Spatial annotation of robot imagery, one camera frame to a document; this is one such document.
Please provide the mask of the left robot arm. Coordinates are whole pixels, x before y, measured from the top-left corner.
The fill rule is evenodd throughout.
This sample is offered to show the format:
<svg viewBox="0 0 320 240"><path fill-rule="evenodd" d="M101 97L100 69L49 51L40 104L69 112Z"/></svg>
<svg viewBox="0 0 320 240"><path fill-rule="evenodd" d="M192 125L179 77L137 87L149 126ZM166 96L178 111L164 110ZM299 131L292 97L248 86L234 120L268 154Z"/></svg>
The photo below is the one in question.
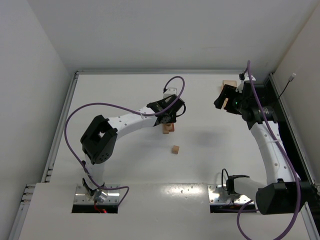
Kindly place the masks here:
<svg viewBox="0 0 320 240"><path fill-rule="evenodd" d="M105 118L96 116L80 142L85 156L85 167L88 174L82 179L82 184L92 197L104 187L104 170L98 165L106 162L113 154L116 141L121 137L143 128L155 127L162 124L172 124L177 121L177 112L185 108L185 102L172 94L161 100L150 102L137 113Z"/></svg>

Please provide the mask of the dark red wood block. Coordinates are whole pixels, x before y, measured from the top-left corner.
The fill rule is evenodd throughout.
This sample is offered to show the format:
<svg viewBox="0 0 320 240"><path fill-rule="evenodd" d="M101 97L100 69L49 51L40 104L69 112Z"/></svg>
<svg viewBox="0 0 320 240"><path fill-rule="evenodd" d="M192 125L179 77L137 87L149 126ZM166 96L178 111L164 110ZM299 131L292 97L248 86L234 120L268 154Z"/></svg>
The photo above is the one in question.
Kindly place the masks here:
<svg viewBox="0 0 320 240"><path fill-rule="evenodd" d="M169 127L169 130L168 130L169 132L174 132L175 131L175 125L174 125L174 123L171 123L170 124L170 127Z"/></svg>

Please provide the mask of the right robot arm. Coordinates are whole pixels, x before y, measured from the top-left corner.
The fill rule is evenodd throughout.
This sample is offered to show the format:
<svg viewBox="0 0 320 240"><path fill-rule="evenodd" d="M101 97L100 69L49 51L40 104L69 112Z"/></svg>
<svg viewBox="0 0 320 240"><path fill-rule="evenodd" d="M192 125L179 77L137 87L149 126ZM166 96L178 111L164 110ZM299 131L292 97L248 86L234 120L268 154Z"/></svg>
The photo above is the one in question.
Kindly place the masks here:
<svg viewBox="0 0 320 240"><path fill-rule="evenodd" d="M214 101L217 109L240 115L247 123L260 151L266 172L266 184L252 180L248 175L230 175L226 180L228 195L245 195L254 201L263 215L298 213L305 202L312 199L311 185L293 174L284 152L279 135L278 118L275 110L264 104L258 106L255 96L261 97L264 86L248 80L242 89L226 84Z"/></svg>

